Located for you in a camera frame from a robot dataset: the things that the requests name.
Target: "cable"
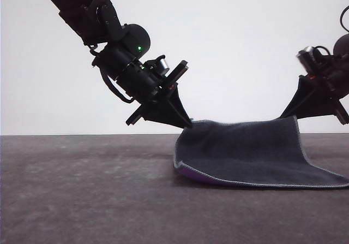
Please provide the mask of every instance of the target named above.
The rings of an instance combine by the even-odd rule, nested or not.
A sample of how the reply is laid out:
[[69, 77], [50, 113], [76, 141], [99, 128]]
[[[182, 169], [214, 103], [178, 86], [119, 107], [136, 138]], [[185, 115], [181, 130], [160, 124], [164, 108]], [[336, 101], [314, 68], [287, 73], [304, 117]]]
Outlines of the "cable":
[[324, 47], [324, 46], [316, 46], [314, 49], [324, 49], [324, 51], [326, 51], [326, 53], [330, 56], [331, 55], [331, 53], [329, 52], [329, 50], [326, 48], [326, 47]]
[[348, 31], [348, 33], [349, 33], [349, 29], [347, 29], [347, 28], [344, 26], [344, 24], [343, 24], [343, 17], [344, 17], [344, 14], [345, 14], [348, 10], [349, 10], [349, 6], [346, 7], [346, 8], [343, 10], [342, 14], [340, 15], [340, 24], [341, 24], [342, 28], [344, 28], [344, 30], [345, 30], [345, 31]]
[[108, 86], [109, 90], [113, 92], [114, 95], [116, 95], [119, 99], [121, 99], [123, 102], [126, 102], [128, 104], [131, 104], [133, 101], [135, 101], [135, 98], [127, 99], [124, 95], [122, 95], [121, 92], [110, 81], [107, 72], [101, 68], [100, 68], [100, 74], [102, 75], [102, 79], [104, 83]]

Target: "gray table surface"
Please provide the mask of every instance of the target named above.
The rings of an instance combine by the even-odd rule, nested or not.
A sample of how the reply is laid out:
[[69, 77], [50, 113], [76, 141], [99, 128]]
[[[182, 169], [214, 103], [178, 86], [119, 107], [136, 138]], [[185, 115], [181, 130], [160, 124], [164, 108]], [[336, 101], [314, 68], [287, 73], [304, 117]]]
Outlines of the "gray table surface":
[[[178, 135], [3, 136], [1, 243], [349, 243], [349, 191], [245, 189], [178, 175]], [[349, 176], [349, 134], [303, 134]]]

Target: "white wall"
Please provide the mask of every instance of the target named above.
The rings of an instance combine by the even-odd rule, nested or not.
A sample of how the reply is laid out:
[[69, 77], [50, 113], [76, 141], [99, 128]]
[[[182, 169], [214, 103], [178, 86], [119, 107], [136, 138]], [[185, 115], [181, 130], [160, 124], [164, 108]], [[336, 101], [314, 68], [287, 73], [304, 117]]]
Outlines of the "white wall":
[[[81, 39], [50, 0], [1, 0], [2, 134], [179, 133], [140, 120], [138, 105], [104, 85]], [[165, 54], [190, 69], [179, 82], [194, 119], [221, 122], [278, 117], [304, 74], [296, 53], [345, 34], [339, 15], [348, 0], [112, 0], [122, 23], [147, 29], [143, 60]], [[349, 110], [349, 97], [342, 100]], [[334, 116], [300, 121], [302, 132], [349, 132]]]

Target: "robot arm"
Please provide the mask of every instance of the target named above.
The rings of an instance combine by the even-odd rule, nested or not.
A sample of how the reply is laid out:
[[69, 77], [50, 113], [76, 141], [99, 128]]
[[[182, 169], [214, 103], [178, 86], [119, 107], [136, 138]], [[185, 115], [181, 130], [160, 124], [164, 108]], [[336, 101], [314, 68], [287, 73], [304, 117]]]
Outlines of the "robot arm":
[[[340, 16], [345, 30], [342, 18], [347, 10], [349, 7]], [[281, 117], [335, 115], [342, 124], [349, 124], [349, 115], [339, 101], [349, 94], [349, 34], [336, 42], [333, 55], [323, 46], [310, 46], [297, 57], [307, 75], [299, 77], [298, 90]]]
[[[62, 19], [81, 37], [83, 43], [95, 56], [93, 66], [100, 69], [108, 88], [122, 101], [138, 101], [141, 106], [127, 119], [135, 124], [141, 117], [145, 120], [191, 127], [178, 95], [177, 80], [188, 69], [186, 61], [168, 75], [165, 56], [145, 63], [139, 59], [149, 50], [151, 41], [144, 28], [136, 24], [120, 24], [110, 0], [52, 0], [60, 10]], [[107, 43], [96, 52], [100, 43]], [[130, 98], [123, 96], [112, 83], [125, 90]]]

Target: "fabric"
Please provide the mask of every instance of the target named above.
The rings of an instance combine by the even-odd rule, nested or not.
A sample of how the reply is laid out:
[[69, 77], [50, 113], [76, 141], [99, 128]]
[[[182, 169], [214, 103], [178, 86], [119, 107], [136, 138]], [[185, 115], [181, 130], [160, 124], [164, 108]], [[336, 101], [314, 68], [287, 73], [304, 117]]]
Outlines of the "fabric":
[[176, 143], [174, 167], [193, 180], [228, 186], [342, 188], [349, 179], [310, 163], [295, 117], [224, 124], [194, 121]]

